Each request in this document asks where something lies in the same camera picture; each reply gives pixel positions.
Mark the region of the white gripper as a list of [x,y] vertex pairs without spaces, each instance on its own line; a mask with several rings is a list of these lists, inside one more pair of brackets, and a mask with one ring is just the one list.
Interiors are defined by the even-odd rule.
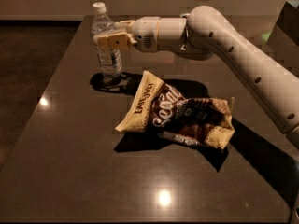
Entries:
[[[142,52],[181,52],[187,40],[184,18],[143,17],[115,22],[117,30],[94,34],[93,42],[101,49],[128,50],[131,46]],[[131,34],[125,30],[131,28]]]

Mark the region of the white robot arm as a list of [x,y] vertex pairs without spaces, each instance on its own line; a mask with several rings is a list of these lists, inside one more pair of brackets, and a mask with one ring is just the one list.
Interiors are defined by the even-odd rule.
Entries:
[[250,43],[215,8],[200,6],[177,18],[120,21],[93,36],[100,49],[170,51],[191,60],[221,58],[285,137],[299,146],[299,79]]

